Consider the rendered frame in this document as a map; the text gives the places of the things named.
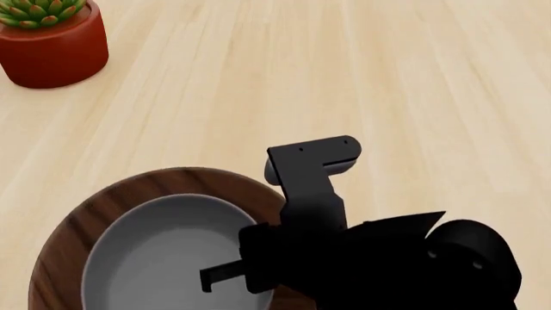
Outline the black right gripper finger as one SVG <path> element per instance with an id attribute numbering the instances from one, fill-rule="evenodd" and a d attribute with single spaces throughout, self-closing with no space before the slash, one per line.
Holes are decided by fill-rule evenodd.
<path id="1" fill-rule="evenodd" d="M 214 283 L 227 281 L 245 274 L 245 264 L 243 260 L 236 260 L 222 265 L 216 265 L 212 268 L 200 270 L 201 289 L 204 293 L 211 293 Z"/>

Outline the grey bowl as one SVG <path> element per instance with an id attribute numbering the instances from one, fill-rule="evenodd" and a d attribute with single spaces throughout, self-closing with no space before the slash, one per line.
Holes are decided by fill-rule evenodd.
<path id="1" fill-rule="evenodd" d="M 123 214 L 97 240 L 81 285 L 83 310 L 269 310 L 272 291 L 243 277 L 201 289 L 200 271 L 239 260 L 238 232 L 256 222 L 210 195 L 168 195 Z"/>

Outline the dark wooden bowl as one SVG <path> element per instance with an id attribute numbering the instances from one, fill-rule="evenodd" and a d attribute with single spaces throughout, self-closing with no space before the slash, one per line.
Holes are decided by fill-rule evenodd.
<path id="1" fill-rule="evenodd" d="M 146 172 L 108 186 L 58 224 L 38 256 L 28 291 L 28 310 L 83 310 L 83 272 L 97 240 L 123 214 L 168 195 L 210 195 L 245 211 L 255 222 L 275 224 L 283 198 L 271 188 L 233 172 L 177 167 Z M 317 310 L 290 288 L 273 293 L 269 310 Z"/>

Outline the succulent in red pot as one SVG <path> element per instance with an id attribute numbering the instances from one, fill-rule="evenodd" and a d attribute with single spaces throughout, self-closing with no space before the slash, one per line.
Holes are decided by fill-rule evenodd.
<path id="1" fill-rule="evenodd" d="M 102 15 L 93 0 L 0 0 L 0 66 L 29 89 L 65 87 L 108 61 Z"/>

